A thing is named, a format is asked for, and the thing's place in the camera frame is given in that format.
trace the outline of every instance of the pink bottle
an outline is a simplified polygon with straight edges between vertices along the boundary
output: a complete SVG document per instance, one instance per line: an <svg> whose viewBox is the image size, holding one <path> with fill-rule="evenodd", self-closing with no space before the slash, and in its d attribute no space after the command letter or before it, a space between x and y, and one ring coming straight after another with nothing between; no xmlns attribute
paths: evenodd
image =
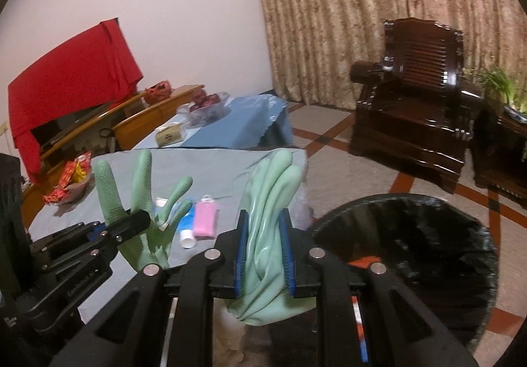
<svg viewBox="0 0 527 367"><path fill-rule="evenodd" d="M205 195L196 203L196 212L194 213L194 224L192 232L194 236L213 237L214 224L216 221L216 211L218 206L212 197Z"/></svg>

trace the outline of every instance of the white wall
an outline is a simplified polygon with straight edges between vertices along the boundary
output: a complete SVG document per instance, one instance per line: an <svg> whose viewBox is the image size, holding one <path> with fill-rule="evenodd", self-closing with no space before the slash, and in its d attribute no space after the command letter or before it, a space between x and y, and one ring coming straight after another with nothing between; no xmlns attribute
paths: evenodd
<svg viewBox="0 0 527 367"><path fill-rule="evenodd" d="M118 17L144 74L234 95L271 89L260 0L9 0L0 14L0 123L7 85L40 56L101 20Z"/></svg>

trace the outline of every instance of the black trash can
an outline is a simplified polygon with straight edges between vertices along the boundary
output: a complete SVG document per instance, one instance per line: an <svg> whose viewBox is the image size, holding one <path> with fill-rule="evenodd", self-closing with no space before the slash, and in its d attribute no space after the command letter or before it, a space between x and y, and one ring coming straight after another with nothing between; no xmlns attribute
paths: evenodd
<svg viewBox="0 0 527 367"><path fill-rule="evenodd" d="M495 304L498 272L491 235L477 219L430 196L379 194L342 205L308 231L343 261L379 257L475 350Z"/></svg>

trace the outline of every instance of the dark brown chair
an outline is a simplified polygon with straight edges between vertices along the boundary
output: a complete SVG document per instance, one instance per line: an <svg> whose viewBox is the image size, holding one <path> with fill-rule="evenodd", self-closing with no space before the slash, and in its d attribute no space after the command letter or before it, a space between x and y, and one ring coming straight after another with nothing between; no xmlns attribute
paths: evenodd
<svg viewBox="0 0 527 367"><path fill-rule="evenodd" d="M463 33L415 18L386 21L384 30L383 61L351 67L363 88L350 152L380 150L430 168L453 193L482 99L462 76Z"/></svg>

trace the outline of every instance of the blue tablecloth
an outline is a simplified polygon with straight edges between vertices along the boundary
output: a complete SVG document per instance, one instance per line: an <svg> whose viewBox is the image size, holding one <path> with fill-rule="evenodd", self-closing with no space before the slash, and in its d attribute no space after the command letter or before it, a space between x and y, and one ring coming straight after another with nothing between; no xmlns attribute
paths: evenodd
<svg viewBox="0 0 527 367"><path fill-rule="evenodd" d="M164 148L228 148L257 147L272 127L281 139L281 145L292 146L293 135L287 117L287 102L275 95L263 94L234 98L228 105L229 113L210 125L192 131L190 138ZM181 121L176 115L169 122ZM157 148L155 132L149 134L134 149Z"/></svg>

